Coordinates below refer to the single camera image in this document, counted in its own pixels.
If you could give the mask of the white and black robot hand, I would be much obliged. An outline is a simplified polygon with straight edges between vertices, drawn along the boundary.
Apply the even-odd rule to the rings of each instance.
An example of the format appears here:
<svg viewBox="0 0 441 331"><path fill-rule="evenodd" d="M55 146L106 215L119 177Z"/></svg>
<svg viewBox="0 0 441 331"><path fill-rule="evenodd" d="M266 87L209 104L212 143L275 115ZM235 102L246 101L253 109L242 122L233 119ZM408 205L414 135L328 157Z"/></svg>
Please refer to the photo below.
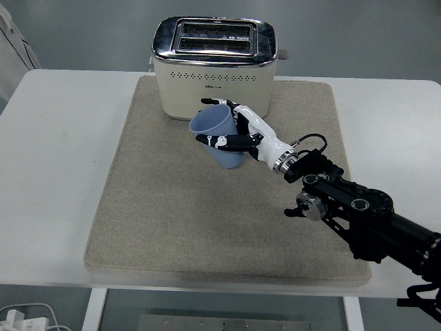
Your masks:
<svg viewBox="0 0 441 331"><path fill-rule="evenodd" d="M265 162L274 171L285 173L298 160L298 152L282 142L275 131L251 108L227 99L203 98L207 105L223 105L229 108L229 119L236 127L235 134L208 133L201 130L196 140L208 150L222 152L247 152L255 160Z"/></svg>

